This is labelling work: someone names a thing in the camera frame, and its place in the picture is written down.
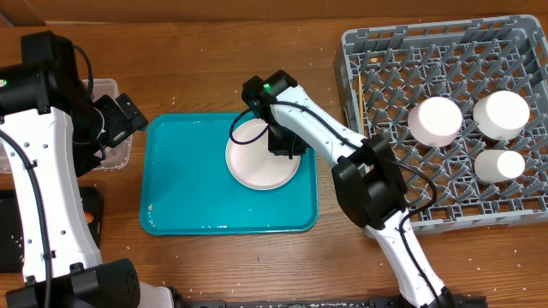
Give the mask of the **large pink plate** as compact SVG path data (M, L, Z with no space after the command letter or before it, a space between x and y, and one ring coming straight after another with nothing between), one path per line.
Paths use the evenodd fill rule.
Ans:
M239 145L228 140L225 159L229 172L243 186L254 190L272 190L288 183L296 174L300 156L277 156L268 150L268 125L260 119L245 121L233 130L237 141L249 141L262 134L250 144Z

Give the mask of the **wooden chopstick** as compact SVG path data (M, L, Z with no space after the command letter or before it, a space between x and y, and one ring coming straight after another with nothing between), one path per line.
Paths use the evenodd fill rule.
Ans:
M359 113L360 113L360 128L362 129L362 132L365 133L365 117L364 117L364 98L363 98L363 82L362 82L362 74L358 73L358 86L359 86Z

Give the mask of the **orange sausage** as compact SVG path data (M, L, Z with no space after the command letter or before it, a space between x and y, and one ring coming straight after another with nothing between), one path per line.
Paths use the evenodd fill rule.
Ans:
M85 216L86 216L86 222L87 222L87 223L93 222L93 214L92 214L92 213L86 212L86 213L85 213Z

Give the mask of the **small pink bowl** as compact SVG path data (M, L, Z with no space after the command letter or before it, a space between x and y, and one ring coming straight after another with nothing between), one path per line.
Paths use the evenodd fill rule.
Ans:
M422 145L444 147L460 131L462 113L448 98L432 97L413 107L408 115L408 128Z

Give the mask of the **white paper cup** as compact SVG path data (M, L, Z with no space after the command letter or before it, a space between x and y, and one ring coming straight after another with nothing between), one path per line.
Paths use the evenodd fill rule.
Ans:
M516 151L482 151L474 162L475 174L485 183L513 180L520 176L524 170L525 160Z

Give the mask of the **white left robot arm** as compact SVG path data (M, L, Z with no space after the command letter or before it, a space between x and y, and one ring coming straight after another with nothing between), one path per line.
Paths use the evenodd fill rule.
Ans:
M25 285L10 307L176 308L171 287L141 281L126 258L105 263L88 227L78 178L147 119L126 95L94 98L81 48L50 31L21 38L22 61L1 71L1 141L15 183Z

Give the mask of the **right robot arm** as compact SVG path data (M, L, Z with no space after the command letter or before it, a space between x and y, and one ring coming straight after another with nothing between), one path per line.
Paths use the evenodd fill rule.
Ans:
M268 125L270 153L289 158L314 149L330 166L337 202L345 215L375 239L396 274L404 307L453 307L453 294L429 264L410 225L415 210L405 195L402 171L388 141L366 137L324 112L288 73L242 86L242 100Z

